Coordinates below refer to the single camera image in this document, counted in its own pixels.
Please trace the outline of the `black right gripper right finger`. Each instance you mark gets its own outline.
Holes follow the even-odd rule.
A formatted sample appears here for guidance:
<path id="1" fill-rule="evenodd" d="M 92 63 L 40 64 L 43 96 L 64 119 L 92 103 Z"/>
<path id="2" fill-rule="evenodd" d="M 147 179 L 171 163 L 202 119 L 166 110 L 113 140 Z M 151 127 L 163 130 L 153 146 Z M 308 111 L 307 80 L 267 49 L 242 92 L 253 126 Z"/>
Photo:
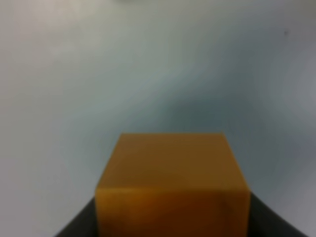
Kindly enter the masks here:
<path id="1" fill-rule="evenodd" d="M 251 193 L 248 237 L 306 237 Z"/>

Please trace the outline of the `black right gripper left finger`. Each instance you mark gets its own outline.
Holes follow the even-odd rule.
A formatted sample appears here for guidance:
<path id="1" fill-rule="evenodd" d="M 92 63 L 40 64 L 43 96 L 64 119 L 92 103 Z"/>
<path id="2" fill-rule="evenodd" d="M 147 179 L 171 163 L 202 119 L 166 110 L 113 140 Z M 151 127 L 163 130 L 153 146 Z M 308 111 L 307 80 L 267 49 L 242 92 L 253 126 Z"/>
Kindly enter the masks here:
<path id="1" fill-rule="evenodd" d="M 92 198 L 82 211 L 56 237 L 97 237 L 97 217 L 95 198 Z"/>

